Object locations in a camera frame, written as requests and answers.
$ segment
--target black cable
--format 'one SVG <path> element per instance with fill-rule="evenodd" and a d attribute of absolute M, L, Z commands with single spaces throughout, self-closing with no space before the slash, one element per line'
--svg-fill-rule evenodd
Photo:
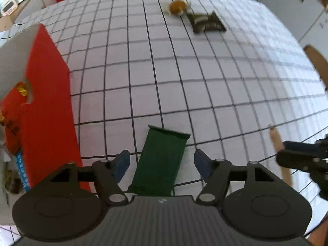
<path fill-rule="evenodd" d="M 312 232 L 314 232 L 316 229 L 318 229 L 326 220 L 328 220 L 328 214 L 325 215 L 325 217 L 320 221 L 320 223 L 313 228 L 312 230 L 310 230 L 308 233 L 306 233 L 304 235 L 304 237 L 307 237 L 308 235 L 310 235 Z"/>

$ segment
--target table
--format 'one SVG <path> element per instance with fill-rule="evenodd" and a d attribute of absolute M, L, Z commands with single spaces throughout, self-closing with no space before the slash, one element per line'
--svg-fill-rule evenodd
<path fill-rule="evenodd" d="M 324 136 L 328 101 L 318 73 L 258 2 L 187 0 L 196 13 L 216 11 L 227 27 L 195 35 L 186 16 L 165 13 L 170 1 L 65 0 L 15 24 L 0 44 L 32 24 L 46 26 L 71 71 L 84 165 L 129 150 L 131 165 L 119 184 L 124 191 L 148 125 L 192 134 L 175 195 L 196 197 L 204 185 L 195 149 L 234 165 L 256 160 L 281 176 L 268 125 L 277 125 L 283 140 L 313 143 Z M 292 176 L 315 206 L 316 184 L 306 173 Z M 233 182 L 230 191 L 242 186 Z"/>

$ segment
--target wooden handle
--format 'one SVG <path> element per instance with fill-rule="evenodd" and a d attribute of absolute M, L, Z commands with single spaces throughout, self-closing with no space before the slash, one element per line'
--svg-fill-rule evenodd
<path fill-rule="evenodd" d="M 276 153 L 278 153 L 280 150 L 285 149 L 280 134 L 274 126 L 270 127 L 269 135 Z M 280 168 L 281 168 L 282 180 L 292 187 L 293 181 L 292 181 L 290 169 L 286 167 L 280 167 Z"/>

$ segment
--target checkered tablecloth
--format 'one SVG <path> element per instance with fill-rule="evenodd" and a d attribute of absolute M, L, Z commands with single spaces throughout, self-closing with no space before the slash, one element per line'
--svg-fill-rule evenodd
<path fill-rule="evenodd" d="M 71 95 L 85 165 L 131 152 L 120 187 L 132 181 L 148 125 L 192 134 L 174 195 L 204 186 L 193 154 L 235 165 L 260 161 L 280 175 L 268 135 L 313 143 L 328 130 L 324 85 L 297 41 L 252 0 L 187 0 L 195 13 L 222 19 L 227 32 L 195 35 L 186 16 L 166 14 L 172 0 L 65 0 L 33 13 L 0 43 L 35 23 L 46 26 L 71 71 Z M 293 174 L 312 201 L 318 189 Z M 230 191 L 240 188 L 233 183 Z"/>

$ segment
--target ribbed gray plastic surface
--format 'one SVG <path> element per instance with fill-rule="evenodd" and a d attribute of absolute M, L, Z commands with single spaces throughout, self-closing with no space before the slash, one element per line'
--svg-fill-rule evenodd
<path fill-rule="evenodd" d="M 98 227 L 79 238 L 50 243 L 23 237 L 15 245 L 310 246 L 310 243 L 302 237 L 283 242 L 245 237 L 229 227 L 214 207 L 197 205 L 191 196 L 136 196 L 129 205 L 110 209 Z"/>

